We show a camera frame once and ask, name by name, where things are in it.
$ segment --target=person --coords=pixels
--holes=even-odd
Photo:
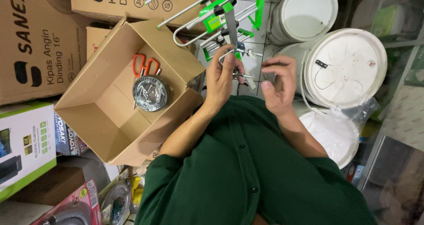
[[[295,60],[269,58],[265,98],[230,96],[234,54],[217,50],[202,106],[163,143],[146,172],[135,225],[373,225],[347,182],[296,116]]]

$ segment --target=hand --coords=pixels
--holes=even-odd
[[[293,112],[296,60],[288,56],[269,58],[262,62],[262,72],[276,75],[275,85],[270,81],[263,81],[261,85],[267,109],[277,117]]]
[[[219,48],[212,58],[210,65],[206,68],[207,94],[204,106],[214,114],[219,112],[231,95],[234,67],[240,73],[245,73],[243,63],[236,59],[234,54],[227,54],[225,56],[222,67],[218,62],[221,56],[233,48],[234,46],[231,44]],[[244,83],[242,77],[239,77],[238,80],[240,83]]]

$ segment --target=orange scissors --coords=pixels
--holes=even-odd
[[[141,62],[140,71],[138,73],[135,70],[135,61],[136,61],[136,58],[137,57],[141,57],[142,60],[143,60]],[[158,72],[158,70],[160,69],[160,64],[159,64],[159,62],[157,60],[155,60],[153,58],[150,58],[147,61],[147,66],[145,66],[146,56],[144,54],[136,54],[136,55],[134,55],[132,68],[133,68],[133,73],[134,73],[135,78],[139,78],[140,76],[148,75],[149,74],[149,70],[150,70],[150,65],[152,64],[152,62],[155,62],[156,63],[156,69],[155,69],[155,74],[156,74]]]

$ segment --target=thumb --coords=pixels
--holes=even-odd
[[[274,107],[278,105],[277,93],[275,93],[275,87],[270,81],[263,81],[261,84],[262,93],[265,98],[267,107]]]
[[[222,75],[223,80],[233,79],[234,66],[236,63],[236,57],[234,54],[227,54],[224,58],[224,63],[222,66]]]

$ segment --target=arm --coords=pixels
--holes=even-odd
[[[281,132],[303,157],[328,157],[324,147],[315,140],[297,117],[292,101],[296,90],[296,60],[277,56],[262,63],[263,73],[276,75],[275,85],[262,82],[265,104],[278,120]]]
[[[232,45],[225,45],[215,53],[209,67],[206,69],[207,96],[205,102],[192,117],[180,125],[166,139],[159,152],[160,155],[164,154],[178,158],[187,157],[196,146],[196,142],[212,118],[227,102],[231,95],[234,67],[237,67],[237,70],[241,73],[245,72],[243,64],[235,58],[234,54],[228,54],[225,57],[221,68],[218,59],[231,48]]]

